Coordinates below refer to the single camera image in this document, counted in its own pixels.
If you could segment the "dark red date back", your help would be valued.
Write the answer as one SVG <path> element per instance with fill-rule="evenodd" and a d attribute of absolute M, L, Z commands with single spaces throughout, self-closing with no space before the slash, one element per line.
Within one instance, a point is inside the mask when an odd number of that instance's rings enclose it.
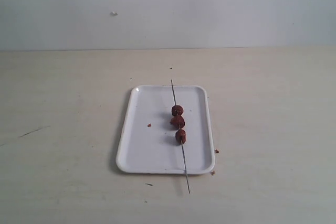
<path fill-rule="evenodd" d="M 180 105 L 174 105 L 171 109 L 171 113 L 173 116 L 182 115 L 184 113 L 184 109 Z"/>

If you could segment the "dark red date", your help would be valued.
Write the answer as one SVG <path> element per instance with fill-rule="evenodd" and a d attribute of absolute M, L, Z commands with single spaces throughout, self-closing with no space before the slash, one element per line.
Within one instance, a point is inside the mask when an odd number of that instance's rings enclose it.
<path fill-rule="evenodd" d="M 183 145 L 186 142 L 186 132 L 183 129 L 179 129 L 175 133 L 175 139 L 179 144 Z"/>
<path fill-rule="evenodd" d="M 184 109 L 180 105 L 174 105 L 171 109 L 171 113 L 173 116 L 182 115 L 184 113 Z"/>
<path fill-rule="evenodd" d="M 171 118 L 170 124 L 176 129 L 183 129 L 185 126 L 185 120 L 181 115 L 176 115 Z"/>

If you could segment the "thin metal skewer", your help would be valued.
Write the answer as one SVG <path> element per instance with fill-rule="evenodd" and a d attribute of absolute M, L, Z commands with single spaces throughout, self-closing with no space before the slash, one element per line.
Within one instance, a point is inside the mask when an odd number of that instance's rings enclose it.
<path fill-rule="evenodd" d="M 172 79 L 171 79 L 171 87 L 172 87 L 174 105 L 177 105 L 175 91 L 174 91 L 174 84 L 173 84 L 173 80 Z M 188 189 L 188 193 L 191 194 L 190 183 L 189 183 L 189 178 L 188 178 L 188 171 L 187 171 L 187 163 L 186 163 L 186 158 L 185 158 L 184 145 L 181 145 L 181 148 L 182 148 L 183 162 L 184 162 L 184 167 L 185 167 L 185 176 L 186 176 L 187 189 Z"/>

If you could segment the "dark red date front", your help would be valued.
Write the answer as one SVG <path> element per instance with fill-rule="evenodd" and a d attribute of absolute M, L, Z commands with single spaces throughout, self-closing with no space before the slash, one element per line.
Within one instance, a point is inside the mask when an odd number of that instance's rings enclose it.
<path fill-rule="evenodd" d="M 179 144 L 183 145 L 186 142 L 186 132 L 183 129 L 179 129 L 175 133 L 175 139 Z"/>

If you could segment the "white rectangular plastic tray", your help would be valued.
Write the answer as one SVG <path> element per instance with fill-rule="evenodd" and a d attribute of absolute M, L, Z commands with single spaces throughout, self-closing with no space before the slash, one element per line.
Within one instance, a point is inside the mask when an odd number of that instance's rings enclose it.
<path fill-rule="evenodd" d="M 184 109 L 188 174 L 208 173 L 215 166 L 215 152 L 206 90 L 174 86 L 174 91 L 177 104 Z M 171 86 L 141 85 L 131 91 L 115 159 L 121 171 L 185 174 L 177 130 L 170 124 L 173 105 Z"/>

